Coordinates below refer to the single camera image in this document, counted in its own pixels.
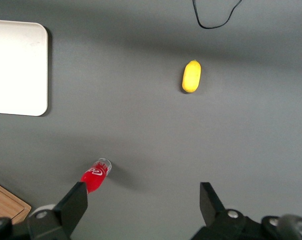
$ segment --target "wooden board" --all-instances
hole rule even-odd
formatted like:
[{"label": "wooden board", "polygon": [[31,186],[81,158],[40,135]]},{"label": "wooden board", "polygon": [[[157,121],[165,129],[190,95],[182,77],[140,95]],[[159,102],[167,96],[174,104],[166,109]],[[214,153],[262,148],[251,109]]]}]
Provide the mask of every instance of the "wooden board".
[{"label": "wooden board", "polygon": [[31,206],[0,186],[0,217],[9,217],[13,224],[23,221]]}]

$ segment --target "gray table surface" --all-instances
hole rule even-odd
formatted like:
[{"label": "gray table surface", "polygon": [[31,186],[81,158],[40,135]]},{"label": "gray table surface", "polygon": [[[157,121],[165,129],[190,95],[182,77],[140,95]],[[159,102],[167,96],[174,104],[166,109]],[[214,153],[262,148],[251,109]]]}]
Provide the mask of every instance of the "gray table surface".
[{"label": "gray table surface", "polygon": [[[212,2],[208,25],[236,3]],[[200,182],[256,221],[302,215],[302,1],[244,0],[215,30],[184,0],[0,0],[0,20],[50,35],[48,111],[0,114],[0,184],[39,207],[113,163],[74,240],[188,240]]]}]

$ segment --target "black cable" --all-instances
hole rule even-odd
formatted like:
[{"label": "black cable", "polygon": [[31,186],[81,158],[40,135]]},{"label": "black cable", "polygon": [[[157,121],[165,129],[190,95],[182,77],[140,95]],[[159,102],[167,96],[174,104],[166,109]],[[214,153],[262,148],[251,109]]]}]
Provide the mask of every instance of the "black cable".
[{"label": "black cable", "polygon": [[229,18],[226,20],[225,23],[223,23],[222,25],[219,25],[219,26],[204,26],[201,24],[200,22],[200,19],[199,19],[199,15],[197,13],[197,8],[196,8],[196,0],[193,0],[193,7],[194,7],[194,11],[195,11],[195,15],[196,15],[196,19],[197,19],[197,22],[198,24],[200,25],[200,27],[204,28],[204,29],[217,29],[217,28],[220,28],[222,26],[224,26],[225,24],[227,24],[227,22],[230,20],[235,8],[242,2],[242,0],[240,0],[236,5],[235,7],[233,7],[232,11],[231,11],[231,14],[229,16]]}]

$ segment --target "red bottle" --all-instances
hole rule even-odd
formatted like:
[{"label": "red bottle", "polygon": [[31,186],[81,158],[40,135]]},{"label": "red bottle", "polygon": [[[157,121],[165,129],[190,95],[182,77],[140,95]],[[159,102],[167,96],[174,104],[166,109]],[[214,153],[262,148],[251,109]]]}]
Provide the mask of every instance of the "red bottle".
[{"label": "red bottle", "polygon": [[87,194],[97,190],[105,177],[111,171],[112,165],[106,158],[100,158],[93,166],[84,173],[81,182],[86,183]]}]

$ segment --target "white tray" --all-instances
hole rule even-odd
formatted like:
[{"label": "white tray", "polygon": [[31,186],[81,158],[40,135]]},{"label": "white tray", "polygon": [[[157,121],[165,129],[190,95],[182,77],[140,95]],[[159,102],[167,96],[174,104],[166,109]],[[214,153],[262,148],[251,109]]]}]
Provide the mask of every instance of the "white tray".
[{"label": "white tray", "polygon": [[0,113],[39,116],[47,109],[47,32],[0,20]]}]

